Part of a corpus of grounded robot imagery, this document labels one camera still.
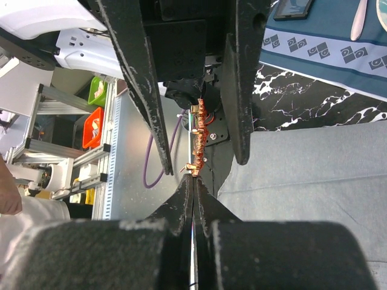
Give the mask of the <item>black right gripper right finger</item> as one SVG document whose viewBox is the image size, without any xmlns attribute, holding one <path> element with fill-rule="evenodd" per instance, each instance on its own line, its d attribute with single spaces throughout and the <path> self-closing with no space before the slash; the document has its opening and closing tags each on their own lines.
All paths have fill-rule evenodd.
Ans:
<svg viewBox="0 0 387 290">
<path fill-rule="evenodd" d="M 354 235 L 334 222 L 242 221 L 192 180 L 200 289 L 375 289 Z"/>
</svg>

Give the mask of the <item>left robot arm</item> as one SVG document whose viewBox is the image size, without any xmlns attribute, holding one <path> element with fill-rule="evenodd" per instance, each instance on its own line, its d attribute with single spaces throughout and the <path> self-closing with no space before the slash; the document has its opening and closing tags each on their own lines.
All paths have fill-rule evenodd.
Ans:
<svg viewBox="0 0 387 290">
<path fill-rule="evenodd" d="M 250 155 L 252 90 L 269 1 L 2 1 L 1 48 L 32 67 L 122 79 L 157 145 L 171 153 L 158 84 L 202 86 L 221 68 L 220 97 L 234 154 Z"/>
</svg>

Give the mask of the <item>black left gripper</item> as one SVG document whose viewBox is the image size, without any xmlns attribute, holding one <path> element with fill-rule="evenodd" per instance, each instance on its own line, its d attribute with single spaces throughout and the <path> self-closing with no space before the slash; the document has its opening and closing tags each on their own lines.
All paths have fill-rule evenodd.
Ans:
<svg viewBox="0 0 387 290">
<path fill-rule="evenodd" d="M 270 1 L 97 1 L 130 98 L 173 174 L 158 82 L 221 71 L 221 101 L 236 161 L 248 163 L 252 94 Z"/>
</svg>

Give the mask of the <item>grey button shirt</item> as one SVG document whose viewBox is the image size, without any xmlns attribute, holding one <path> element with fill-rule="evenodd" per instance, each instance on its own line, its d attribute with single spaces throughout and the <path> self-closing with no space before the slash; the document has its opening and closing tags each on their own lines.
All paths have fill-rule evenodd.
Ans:
<svg viewBox="0 0 387 290">
<path fill-rule="evenodd" d="M 386 288 L 386 122 L 255 132 L 218 200 L 245 221 L 330 221 L 357 238 Z"/>
</svg>

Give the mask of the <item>gold leaf brooch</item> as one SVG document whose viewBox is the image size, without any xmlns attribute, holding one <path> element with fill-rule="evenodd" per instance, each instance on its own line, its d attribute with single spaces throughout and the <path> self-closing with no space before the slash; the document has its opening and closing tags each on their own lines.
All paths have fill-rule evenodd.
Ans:
<svg viewBox="0 0 387 290">
<path fill-rule="evenodd" d="M 207 136 L 209 131 L 207 130 L 206 118 L 207 111 L 202 98 L 198 99 L 197 105 L 191 106 L 191 114 L 194 117 L 194 127 L 192 133 L 193 138 L 193 162 L 187 163 L 180 172 L 187 170 L 193 177 L 198 177 L 204 166 L 204 148 L 206 146 Z"/>
</svg>

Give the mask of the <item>bystander bare hand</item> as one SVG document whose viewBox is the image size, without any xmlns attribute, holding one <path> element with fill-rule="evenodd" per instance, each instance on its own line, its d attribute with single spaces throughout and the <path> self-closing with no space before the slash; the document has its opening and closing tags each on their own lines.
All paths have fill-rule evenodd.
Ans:
<svg viewBox="0 0 387 290">
<path fill-rule="evenodd" d="M 22 211 L 22 199 L 13 175 L 1 157 L 1 214 L 15 215 Z"/>
</svg>

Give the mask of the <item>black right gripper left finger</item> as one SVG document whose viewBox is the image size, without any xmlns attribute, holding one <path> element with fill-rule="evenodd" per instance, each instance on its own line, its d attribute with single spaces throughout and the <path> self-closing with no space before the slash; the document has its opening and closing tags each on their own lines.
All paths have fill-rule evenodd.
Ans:
<svg viewBox="0 0 387 290">
<path fill-rule="evenodd" d="M 188 289 L 193 179 L 142 221 L 49 221 L 26 230 L 2 289 Z"/>
</svg>

